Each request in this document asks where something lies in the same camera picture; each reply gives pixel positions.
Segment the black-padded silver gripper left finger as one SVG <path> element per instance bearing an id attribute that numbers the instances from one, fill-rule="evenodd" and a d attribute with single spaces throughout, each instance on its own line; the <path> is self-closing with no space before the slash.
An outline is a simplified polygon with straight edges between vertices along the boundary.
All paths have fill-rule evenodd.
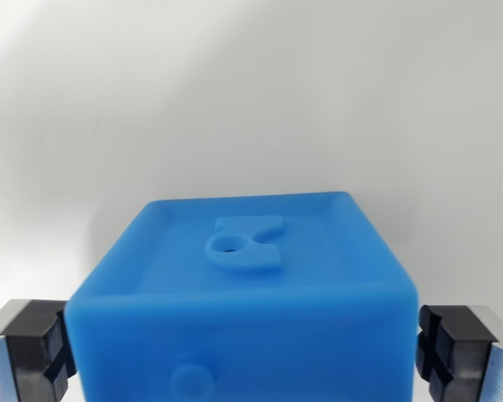
<path id="1" fill-rule="evenodd" d="M 61 401 L 77 373 L 65 301 L 12 299 L 0 309 L 0 401 Z"/>

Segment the black-padded silver gripper right finger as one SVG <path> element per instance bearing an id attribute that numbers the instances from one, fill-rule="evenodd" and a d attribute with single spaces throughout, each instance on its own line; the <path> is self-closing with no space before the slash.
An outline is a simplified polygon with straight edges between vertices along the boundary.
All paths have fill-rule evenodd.
<path id="1" fill-rule="evenodd" d="M 420 308 L 416 368 L 434 401 L 503 401 L 503 321 L 488 307 Z"/>

